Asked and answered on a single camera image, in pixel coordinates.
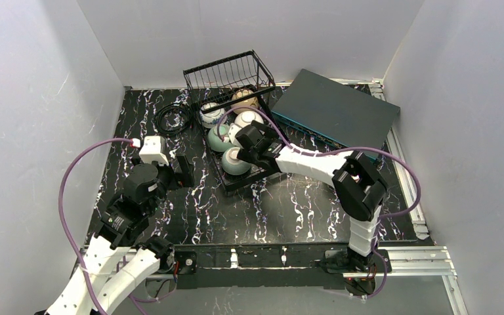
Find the white ribbed ceramic bowl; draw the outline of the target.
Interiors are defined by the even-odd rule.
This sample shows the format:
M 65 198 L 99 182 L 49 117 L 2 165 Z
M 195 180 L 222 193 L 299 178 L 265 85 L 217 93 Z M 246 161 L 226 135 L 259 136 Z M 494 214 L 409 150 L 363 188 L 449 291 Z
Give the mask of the white ribbed ceramic bowl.
M 250 125 L 253 121 L 261 124 L 264 123 L 264 119 L 260 114 L 252 110 L 246 110 L 236 116 L 234 124 L 244 128 L 245 126 Z

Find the black wire dish rack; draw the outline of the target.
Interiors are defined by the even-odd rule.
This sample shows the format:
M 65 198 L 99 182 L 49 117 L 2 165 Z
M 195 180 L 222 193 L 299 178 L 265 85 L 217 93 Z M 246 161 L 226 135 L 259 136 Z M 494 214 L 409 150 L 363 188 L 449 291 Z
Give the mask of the black wire dish rack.
M 276 123 L 269 106 L 269 98 L 274 94 L 276 84 L 271 72 L 257 53 L 254 50 L 245 51 L 195 66 L 184 70 L 183 76 L 187 85 L 189 106 L 194 110 L 197 128 L 205 141 L 205 151 L 212 159 L 211 165 L 224 191 L 229 194 L 275 174 L 276 172 L 272 169 L 262 169 L 256 165 L 252 165 L 251 170 L 244 175 L 233 176 L 225 173 L 221 165 L 223 153 L 212 151 L 208 145 L 207 134 L 210 129 L 202 126 L 199 114 L 200 108 L 209 102 L 216 102 L 219 105 L 204 110 L 205 113 L 218 108 L 224 108 L 227 112 L 232 104 L 242 101 L 242 98 L 231 100 L 232 95 L 240 89 L 250 89 L 253 94 L 246 98 L 256 96 L 260 110 L 274 122 L 275 126 L 270 125 L 269 122 L 264 124 L 274 129 L 279 127 L 282 130 L 282 127 Z M 289 140 L 283 131 L 280 132 L 286 140 Z

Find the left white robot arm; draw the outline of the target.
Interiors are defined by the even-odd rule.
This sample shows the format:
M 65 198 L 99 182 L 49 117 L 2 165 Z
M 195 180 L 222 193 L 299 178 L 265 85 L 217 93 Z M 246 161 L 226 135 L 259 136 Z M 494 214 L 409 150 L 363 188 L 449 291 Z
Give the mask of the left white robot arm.
M 171 190 L 194 185 L 194 166 L 184 154 L 161 164 L 136 158 L 123 186 L 108 203 L 82 262 L 44 314 L 112 314 L 147 276 L 174 265 L 173 244 L 152 236 L 135 256 L 118 264 L 149 226 L 149 219 Z

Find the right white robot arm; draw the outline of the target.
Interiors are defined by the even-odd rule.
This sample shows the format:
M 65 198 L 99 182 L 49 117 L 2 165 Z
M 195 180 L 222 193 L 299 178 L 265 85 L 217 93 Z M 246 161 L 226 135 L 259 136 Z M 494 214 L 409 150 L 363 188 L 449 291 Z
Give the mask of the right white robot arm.
M 256 121 L 230 126 L 229 139 L 239 147 L 238 159 L 264 170 L 308 177 L 331 186 L 350 219 L 350 238 L 337 270 L 369 270 L 375 230 L 388 184 L 361 151 L 315 152 L 287 145 L 276 130 Z

